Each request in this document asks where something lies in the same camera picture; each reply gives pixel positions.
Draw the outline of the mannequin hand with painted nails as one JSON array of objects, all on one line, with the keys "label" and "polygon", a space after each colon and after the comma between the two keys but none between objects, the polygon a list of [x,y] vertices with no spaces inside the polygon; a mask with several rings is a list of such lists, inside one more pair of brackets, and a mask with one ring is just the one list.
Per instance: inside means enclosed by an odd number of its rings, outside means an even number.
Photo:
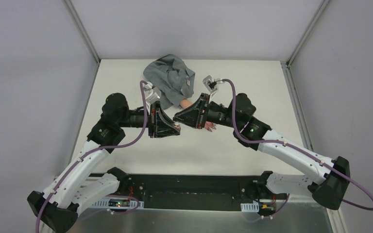
[{"label": "mannequin hand with painted nails", "polygon": [[[183,109],[186,109],[188,107],[190,107],[193,103],[190,102],[188,99],[183,99],[181,100],[180,102],[180,106],[183,108]],[[207,131],[209,132],[212,132],[213,130],[216,129],[216,125],[212,122],[206,122],[205,125],[203,126],[203,129],[206,129]]]}]

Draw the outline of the aluminium frame post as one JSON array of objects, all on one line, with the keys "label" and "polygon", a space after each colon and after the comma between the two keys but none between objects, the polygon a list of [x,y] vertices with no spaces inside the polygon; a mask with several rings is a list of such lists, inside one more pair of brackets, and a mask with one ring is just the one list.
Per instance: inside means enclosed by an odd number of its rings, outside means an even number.
[{"label": "aluminium frame post", "polygon": [[96,48],[79,16],[79,13],[77,11],[77,9],[75,8],[74,4],[73,4],[73,1],[71,0],[63,0],[63,3],[68,11],[68,13],[70,14],[70,17],[77,29],[77,31],[79,32],[83,42],[85,43],[87,49],[89,50],[90,54],[92,55],[94,61],[96,62],[97,66],[100,65],[101,63],[101,58],[100,56],[98,55],[97,51],[96,51]]},{"label": "aluminium frame post", "polygon": [[302,48],[307,43],[307,40],[310,38],[310,36],[313,33],[313,30],[315,29],[317,23],[321,19],[322,15],[326,11],[327,7],[331,4],[332,0],[322,0],[320,2],[320,5],[318,6],[316,12],[314,13],[312,19],[310,20],[309,24],[307,25],[305,31],[303,32],[299,42],[297,43],[295,49],[293,50],[291,56],[287,60],[287,66],[290,68],[292,64],[294,63],[295,59],[301,52]]}]

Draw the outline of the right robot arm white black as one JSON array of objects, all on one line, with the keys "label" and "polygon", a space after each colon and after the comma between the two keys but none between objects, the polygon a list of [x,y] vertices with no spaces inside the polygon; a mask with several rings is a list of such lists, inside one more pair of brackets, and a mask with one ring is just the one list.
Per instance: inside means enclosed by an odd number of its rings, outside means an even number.
[{"label": "right robot arm white black", "polygon": [[341,156],[333,160],[286,142],[277,131],[253,116],[256,107],[244,93],[237,94],[236,103],[228,107],[209,99],[208,94],[201,93],[190,107],[176,113],[173,120],[195,129],[201,129],[207,121],[237,126],[238,133],[233,135],[241,145],[269,154],[302,172],[301,176],[267,172],[266,180],[256,186],[259,197],[268,199],[280,193],[306,195],[325,208],[340,208],[349,185],[348,160]]}]

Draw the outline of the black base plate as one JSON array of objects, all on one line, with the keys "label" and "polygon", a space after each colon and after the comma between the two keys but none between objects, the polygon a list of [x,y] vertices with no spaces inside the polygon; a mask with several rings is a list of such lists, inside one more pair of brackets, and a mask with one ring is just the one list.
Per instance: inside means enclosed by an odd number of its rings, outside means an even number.
[{"label": "black base plate", "polygon": [[128,174],[114,195],[132,196],[145,209],[240,211],[254,200],[284,200],[273,194],[266,176],[203,176]]}]

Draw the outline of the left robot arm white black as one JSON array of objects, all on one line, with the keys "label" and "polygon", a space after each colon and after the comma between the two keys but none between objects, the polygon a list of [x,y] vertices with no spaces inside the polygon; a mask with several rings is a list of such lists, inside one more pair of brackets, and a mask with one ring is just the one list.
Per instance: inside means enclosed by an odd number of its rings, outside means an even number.
[{"label": "left robot arm white black", "polygon": [[45,224],[55,233],[67,232],[87,208],[109,194],[124,196],[129,189],[123,171],[114,167],[81,189],[94,168],[115,149],[134,145],[148,131],[151,138],[178,136],[179,124],[171,120],[158,101],[130,110],[121,93],[109,95],[100,120],[93,126],[77,157],[42,192],[33,191],[27,202],[37,217],[35,231]]}]

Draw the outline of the right aluminium frame post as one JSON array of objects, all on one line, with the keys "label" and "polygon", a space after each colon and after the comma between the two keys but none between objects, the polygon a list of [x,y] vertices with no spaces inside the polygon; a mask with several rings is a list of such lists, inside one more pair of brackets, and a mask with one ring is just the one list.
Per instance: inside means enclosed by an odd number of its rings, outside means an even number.
[{"label": "right aluminium frame post", "polygon": [[320,5],[318,6],[316,12],[314,13],[312,19],[310,20],[309,24],[307,25],[305,31],[303,32],[299,42],[297,43],[295,49],[293,50],[291,56],[287,60],[287,66],[290,68],[292,64],[294,63],[295,59],[301,52],[302,48],[307,43],[307,40],[310,38],[310,36],[313,33],[313,30],[315,29],[317,23],[321,19],[322,15],[326,11],[327,7],[331,4],[332,0],[322,0],[320,2]]}]

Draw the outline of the grey shirt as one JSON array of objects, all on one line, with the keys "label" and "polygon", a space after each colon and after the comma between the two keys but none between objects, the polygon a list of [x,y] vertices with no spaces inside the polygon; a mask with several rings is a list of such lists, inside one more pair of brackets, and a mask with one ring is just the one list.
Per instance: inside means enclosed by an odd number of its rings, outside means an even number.
[{"label": "grey shirt", "polygon": [[186,109],[192,105],[188,99],[194,94],[195,72],[178,56],[168,54],[151,62],[143,75],[161,92],[164,109],[172,106]]}]

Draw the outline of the left aluminium frame post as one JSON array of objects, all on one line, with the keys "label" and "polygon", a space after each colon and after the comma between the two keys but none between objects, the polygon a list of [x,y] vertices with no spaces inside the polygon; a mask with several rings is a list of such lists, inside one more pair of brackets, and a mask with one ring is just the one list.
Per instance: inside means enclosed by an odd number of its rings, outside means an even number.
[{"label": "left aluminium frame post", "polygon": [[79,32],[83,42],[85,43],[87,49],[89,50],[90,54],[92,55],[94,61],[96,62],[97,66],[100,65],[101,63],[101,58],[100,56],[98,55],[97,51],[96,51],[96,48],[79,16],[79,13],[77,11],[77,9],[75,8],[74,4],[73,4],[73,1],[71,0],[63,0],[63,3],[68,11],[68,13],[70,14],[70,17],[77,29],[77,31]]}]

